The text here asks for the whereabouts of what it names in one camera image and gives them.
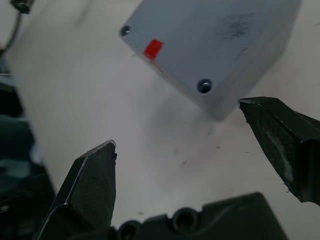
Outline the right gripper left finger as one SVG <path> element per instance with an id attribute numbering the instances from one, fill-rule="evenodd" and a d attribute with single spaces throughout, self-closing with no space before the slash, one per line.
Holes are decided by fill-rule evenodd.
<path id="1" fill-rule="evenodd" d="M 37 239 L 68 240 L 111 225 L 116 200 L 116 159 L 116 143 L 108 140 L 73 162 Z"/>

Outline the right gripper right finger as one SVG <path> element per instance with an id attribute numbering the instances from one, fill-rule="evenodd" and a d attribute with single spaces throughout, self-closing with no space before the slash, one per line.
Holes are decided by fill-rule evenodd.
<path id="1" fill-rule="evenodd" d="M 238 100 L 263 153 L 302 203 L 320 202 L 320 122 L 274 97 Z"/>

